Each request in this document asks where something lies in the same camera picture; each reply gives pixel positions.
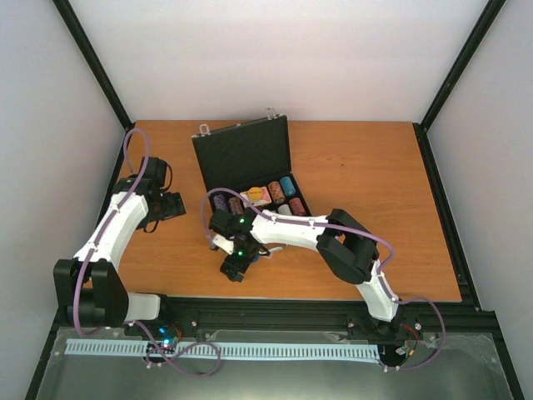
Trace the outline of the blue poker chip stack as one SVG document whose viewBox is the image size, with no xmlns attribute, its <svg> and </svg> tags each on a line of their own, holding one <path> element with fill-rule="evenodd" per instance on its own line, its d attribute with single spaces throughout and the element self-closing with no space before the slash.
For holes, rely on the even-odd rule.
<svg viewBox="0 0 533 400">
<path fill-rule="evenodd" d="M 281 189 L 286 197 L 292 197 L 296 194 L 296 187 L 294 186 L 289 176 L 282 177 L 279 180 Z"/>
</svg>

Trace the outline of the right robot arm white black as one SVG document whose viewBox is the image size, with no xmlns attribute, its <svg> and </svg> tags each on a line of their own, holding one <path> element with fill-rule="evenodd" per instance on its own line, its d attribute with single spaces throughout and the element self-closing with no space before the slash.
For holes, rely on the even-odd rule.
<svg viewBox="0 0 533 400">
<path fill-rule="evenodd" d="M 332 273 L 357 287 L 375 320 L 391 322 L 397 306 L 380 284 L 376 239 L 347 212 L 335 208 L 327 216 L 298 217 L 246 208 L 241 214 L 217 209 L 208 228 L 215 235 L 211 243 L 222 249 L 226 258 L 220 271 L 232 282 L 244 274 L 267 244 L 306 248 L 321 255 Z"/>
</svg>

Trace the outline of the white poker chip stack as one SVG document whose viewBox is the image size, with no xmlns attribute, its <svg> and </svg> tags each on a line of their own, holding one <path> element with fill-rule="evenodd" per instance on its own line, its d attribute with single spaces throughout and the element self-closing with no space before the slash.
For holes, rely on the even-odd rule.
<svg viewBox="0 0 533 400">
<path fill-rule="evenodd" d="M 277 212 L 281 215 L 286 216 L 292 216 L 291 208 L 288 204 L 282 204 L 278 209 Z"/>
</svg>

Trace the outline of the black poker set case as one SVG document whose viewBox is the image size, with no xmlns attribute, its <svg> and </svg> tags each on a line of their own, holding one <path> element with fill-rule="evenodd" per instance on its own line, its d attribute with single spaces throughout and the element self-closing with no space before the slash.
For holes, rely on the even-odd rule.
<svg viewBox="0 0 533 400">
<path fill-rule="evenodd" d="M 207 191 L 228 188 L 241 193 L 286 180 L 295 189 L 286 200 L 298 198 L 311 215 L 292 173 L 287 116 L 269 107 L 260 119 L 215 130 L 203 126 L 192 136 L 192 145 Z"/>
</svg>

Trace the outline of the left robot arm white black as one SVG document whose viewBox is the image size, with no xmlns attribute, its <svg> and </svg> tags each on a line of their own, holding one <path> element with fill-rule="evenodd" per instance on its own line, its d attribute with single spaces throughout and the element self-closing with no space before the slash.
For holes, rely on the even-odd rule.
<svg viewBox="0 0 533 400">
<path fill-rule="evenodd" d="M 186 213 L 181 195 L 170 192 L 172 168 L 157 157 L 142 159 L 138 174 L 117 181 L 102 220 L 71 259 L 53 269 L 58 311 L 78 331 L 117 328 L 142 320 L 153 334 L 172 329 L 173 315 L 156 294 L 128 292 L 118 274 L 122 255 L 135 231 L 153 233 L 160 221 Z"/>
</svg>

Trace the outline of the red poker chip stack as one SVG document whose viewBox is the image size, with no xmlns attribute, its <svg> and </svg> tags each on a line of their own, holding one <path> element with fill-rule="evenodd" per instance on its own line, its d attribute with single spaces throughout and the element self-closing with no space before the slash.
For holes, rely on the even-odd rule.
<svg viewBox="0 0 533 400">
<path fill-rule="evenodd" d="M 289 206 L 290 206 L 290 209 L 293 215 L 299 216 L 299 217 L 306 216 L 306 209 L 304 208 L 303 203 L 300 198 L 294 197 L 290 199 Z"/>
</svg>

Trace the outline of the yellow dealer button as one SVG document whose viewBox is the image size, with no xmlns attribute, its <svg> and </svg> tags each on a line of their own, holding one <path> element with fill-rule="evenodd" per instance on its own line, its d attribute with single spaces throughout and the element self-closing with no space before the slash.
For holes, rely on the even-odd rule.
<svg viewBox="0 0 533 400">
<path fill-rule="evenodd" d="M 263 199 L 263 190 L 261 187 L 251 187 L 247 191 L 247 197 L 251 203 L 260 202 Z"/>
</svg>

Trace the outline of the red playing card deck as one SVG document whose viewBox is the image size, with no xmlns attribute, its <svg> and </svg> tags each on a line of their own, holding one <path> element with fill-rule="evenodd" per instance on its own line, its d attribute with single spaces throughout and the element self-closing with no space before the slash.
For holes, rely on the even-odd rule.
<svg viewBox="0 0 533 400">
<path fill-rule="evenodd" d="M 263 207 L 263 206 L 267 206 L 269 204 L 271 204 L 271 195 L 270 193 L 268 192 L 268 189 L 266 187 L 260 187 L 262 188 L 263 190 L 263 199 L 260 201 L 260 202 L 250 202 L 248 197 L 247 197 L 247 191 L 250 189 L 247 189 L 246 191 L 243 191 L 243 192 L 240 192 L 240 195 L 246 199 L 245 201 L 245 206 L 246 207 L 249 207 L 250 205 L 256 207 L 256 208 L 259 208 L 259 207 Z"/>
</svg>

